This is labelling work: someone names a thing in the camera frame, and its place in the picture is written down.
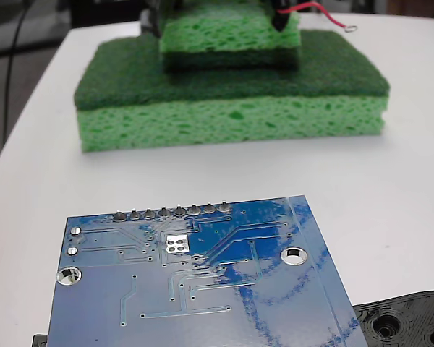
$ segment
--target black 3d printed part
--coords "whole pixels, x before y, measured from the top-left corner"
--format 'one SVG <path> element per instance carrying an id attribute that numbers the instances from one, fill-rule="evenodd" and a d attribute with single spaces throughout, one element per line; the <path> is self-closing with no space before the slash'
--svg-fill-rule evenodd
<path id="1" fill-rule="evenodd" d="M 434 291 L 354 307 L 369 347 L 434 347 Z"/>

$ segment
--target dark green scouring pad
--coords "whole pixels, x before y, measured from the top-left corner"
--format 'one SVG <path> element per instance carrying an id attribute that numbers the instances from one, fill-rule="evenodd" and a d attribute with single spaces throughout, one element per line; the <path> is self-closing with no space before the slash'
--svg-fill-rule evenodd
<path id="1" fill-rule="evenodd" d="M 164 74 L 150 35 L 104 43 L 75 94 L 84 151 L 380 134 L 389 85 L 340 35 L 302 32 L 302 69 Z"/>
<path id="2" fill-rule="evenodd" d="M 261 0 L 186 0 L 159 43 L 164 69 L 297 68 L 299 14 L 280 33 L 268 9 Z"/>

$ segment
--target gray floor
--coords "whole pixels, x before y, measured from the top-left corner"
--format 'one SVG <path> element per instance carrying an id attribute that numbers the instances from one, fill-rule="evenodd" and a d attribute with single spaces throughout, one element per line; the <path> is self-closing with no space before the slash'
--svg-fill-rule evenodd
<path id="1" fill-rule="evenodd" d="M 14 58 L 9 92 L 9 134 L 57 48 L 21 53 Z M 0 151 L 3 144 L 4 92 L 8 58 L 0 58 Z"/>
<path id="2" fill-rule="evenodd" d="M 70 30 L 69 12 L 55 11 L 57 0 L 35 0 L 22 24 L 17 42 L 19 48 L 52 43 L 52 48 L 35 49 L 18 53 L 14 57 L 9 94 L 9 134 L 20 116 L 48 63 L 55 54 L 57 45 Z M 20 8 L 9 7 L 0 13 L 0 151 L 4 127 L 4 94 L 7 78 L 8 53 L 17 27 Z"/>

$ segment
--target sponge stack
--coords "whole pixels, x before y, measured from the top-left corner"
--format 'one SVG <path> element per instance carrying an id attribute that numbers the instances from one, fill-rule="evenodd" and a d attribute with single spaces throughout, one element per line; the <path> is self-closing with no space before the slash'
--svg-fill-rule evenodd
<path id="1" fill-rule="evenodd" d="M 223 23 L 219 13 L 213 16 Z M 260 17 L 269 21 L 266 15 Z M 182 20 L 174 20 L 175 33 Z M 183 20 L 183 24 L 184 32 L 192 30 L 192 22 Z M 211 24 L 203 22 L 201 31 Z M 184 67 L 180 73 L 168 74 L 163 70 L 164 54 L 180 52 L 178 47 L 185 47 L 180 54 L 205 53 L 197 47 L 207 47 L 208 37 L 175 44 L 181 36 L 173 39 L 169 29 L 160 45 L 153 36 L 141 35 L 100 46 L 75 94 L 84 151 L 380 134 L 389 85 L 365 56 L 336 33 L 303 31 L 299 70 Z M 221 30 L 221 37 L 239 37 L 237 25 Z M 286 40 L 293 38 L 292 33 L 286 34 Z M 271 41 L 261 42 L 258 48 L 268 48 Z M 244 40 L 239 44 L 227 41 L 222 54 L 231 47 L 243 51 L 255 47 Z M 295 47 L 294 40 L 286 42 L 284 49 Z M 193 64 L 205 67 L 215 62 L 212 55 L 201 58 L 205 64 L 200 58 Z"/>

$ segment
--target black plastic part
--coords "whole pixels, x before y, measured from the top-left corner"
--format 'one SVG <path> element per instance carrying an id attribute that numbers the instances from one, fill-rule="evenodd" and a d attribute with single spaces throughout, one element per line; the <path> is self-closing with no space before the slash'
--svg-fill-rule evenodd
<path id="1" fill-rule="evenodd" d="M 368 347 L 434 347 L 434 291 L 354 307 Z M 32 347 L 46 347 L 35 335 Z"/>
<path id="2" fill-rule="evenodd" d="M 46 347 L 47 335 L 34 335 L 32 347 Z"/>
<path id="3" fill-rule="evenodd" d="M 278 13 L 278 10 L 288 9 L 291 6 L 291 2 L 290 0 L 271 0 L 271 3 L 275 12 L 272 18 L 272 26 L 277 29 L 277 31 L 281 32 L 288 25 L 289 13 L 281 14 Z"/>
<path id="4" fill-rule="evenodd" d="M 182 0 L 147 0 L 148 8 L 140 14 L 142 33 L 152 33 L 157 38 L 162 37 L 167 17 L 172 10 L 178 9 L 182 3 Z"/>

